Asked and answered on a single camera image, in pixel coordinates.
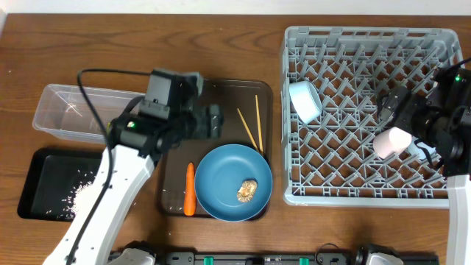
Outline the light blue plastic cup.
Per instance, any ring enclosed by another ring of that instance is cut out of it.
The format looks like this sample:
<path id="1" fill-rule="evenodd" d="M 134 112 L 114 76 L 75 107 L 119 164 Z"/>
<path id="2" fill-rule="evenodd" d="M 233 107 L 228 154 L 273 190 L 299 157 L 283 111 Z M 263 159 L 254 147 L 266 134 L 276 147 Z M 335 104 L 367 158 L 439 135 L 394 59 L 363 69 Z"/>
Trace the light blue plastic cup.
<path id="1" fill-rule="evenodd" d="M 436 153 L 436 149 L 434 147 L 424 144 L 414 136 L 412 137 L 411 143 L 407 147 L 406 151 L 410 155 L 415 155 L 419 160 L 426 159 L 426 154 L 431 156 Z"/>

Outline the pink plastic cup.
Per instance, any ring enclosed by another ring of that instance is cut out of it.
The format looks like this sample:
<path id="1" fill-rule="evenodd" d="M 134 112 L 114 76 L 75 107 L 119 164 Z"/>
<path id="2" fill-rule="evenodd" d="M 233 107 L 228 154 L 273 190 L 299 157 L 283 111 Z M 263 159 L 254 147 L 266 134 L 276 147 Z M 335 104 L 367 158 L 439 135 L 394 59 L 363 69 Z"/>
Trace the pink plastic cup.
<path id="1" fill-rule="evenodd" d="M 379 158 L 386 158 L 391 154 L 399 155 L 412 142 L 412 135 L 397 127 L 388 129 L 373 140 L 373 149 Z"/>

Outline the light blue rice bowl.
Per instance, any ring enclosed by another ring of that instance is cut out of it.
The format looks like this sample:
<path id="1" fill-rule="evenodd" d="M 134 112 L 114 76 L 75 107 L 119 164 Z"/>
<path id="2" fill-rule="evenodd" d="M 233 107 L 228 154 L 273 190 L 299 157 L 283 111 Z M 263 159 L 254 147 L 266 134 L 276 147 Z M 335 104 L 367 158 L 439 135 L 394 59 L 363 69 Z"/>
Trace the light blue rice bowl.
<path id="1" fill-rule="evenodd" d="M 288 92 L 294 109 L 303 123 L 309 124 L 322 114 L 322 102 L 311 82 L 291 83 Z"/>

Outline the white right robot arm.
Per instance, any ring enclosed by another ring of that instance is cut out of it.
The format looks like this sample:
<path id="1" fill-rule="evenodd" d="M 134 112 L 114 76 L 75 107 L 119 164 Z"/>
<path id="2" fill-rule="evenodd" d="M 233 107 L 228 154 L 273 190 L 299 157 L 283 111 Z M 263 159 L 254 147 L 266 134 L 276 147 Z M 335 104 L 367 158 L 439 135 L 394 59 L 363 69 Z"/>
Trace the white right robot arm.
<path id="1" fill-rule="evenodd" d="M 397 87 L 377 98 L 381 121 L 433 147 L 447 179 L 450 224 L 447 264 L 470 263 L 470 71 L 463 63 L 439 69 L 428 96 Z"/>

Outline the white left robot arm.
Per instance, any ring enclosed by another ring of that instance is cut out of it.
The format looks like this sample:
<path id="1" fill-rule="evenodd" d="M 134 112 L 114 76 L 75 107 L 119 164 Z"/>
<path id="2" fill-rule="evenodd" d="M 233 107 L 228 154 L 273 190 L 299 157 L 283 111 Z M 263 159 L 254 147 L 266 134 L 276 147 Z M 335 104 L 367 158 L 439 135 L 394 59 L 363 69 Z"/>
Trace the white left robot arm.
<path id="1" fill-rule="evenodd" d="M 97 121 L 106 145 L 99 170 L 46 264 L 155 264 L 156 255 L 140 245 L 111 258 L 118 232 L 162 156 L 184 140 L 219 138 L 223 114 L 218 105 L 196 106 L 204 85 L 198 72 L 154 69 L 147 77 L 145 95 L 109 126 Z"/>

